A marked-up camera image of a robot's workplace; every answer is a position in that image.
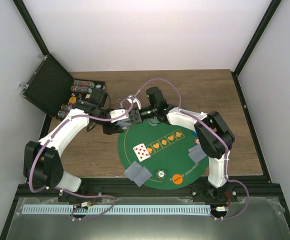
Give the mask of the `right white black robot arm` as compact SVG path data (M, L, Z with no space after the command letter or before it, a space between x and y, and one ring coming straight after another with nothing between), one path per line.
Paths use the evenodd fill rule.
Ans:
M180 126L196 132L199 144L209 161L207 188L208 198L214 202L225 196L224 185L228 181L228 161L235 136L219 112L193 112L180 106L169 104L158 87L146 91L149 106L142 107L135 95L127 100L137 108L130 113L133 123L156 117L159 122Z

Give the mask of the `orange big blind button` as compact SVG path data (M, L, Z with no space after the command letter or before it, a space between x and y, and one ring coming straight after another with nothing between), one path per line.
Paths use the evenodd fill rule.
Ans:
M182 174L174 174L171 178L172 182L175 184L175 185L180 185L183 183L183 175Z

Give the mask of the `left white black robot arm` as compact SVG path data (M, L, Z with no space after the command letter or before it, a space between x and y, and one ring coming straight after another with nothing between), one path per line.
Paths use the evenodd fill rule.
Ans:
M117 132L117 123L129 118L130 109L104 109L104 94L103 90L95 89L89 98L74 103L67 116L48 135L26 144L23 173L31 192L58 189L69 192L76 202L86 198L87 189L81 185L82 179L64 170L61 156L74 137L90 123L103 125L108 132Z

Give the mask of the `clear dealer button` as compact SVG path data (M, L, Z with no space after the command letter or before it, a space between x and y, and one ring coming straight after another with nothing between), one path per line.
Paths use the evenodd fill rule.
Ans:
M148 123L151 125L151 126L156 126L158 123L154 120L151 120L151 119L148 119Z

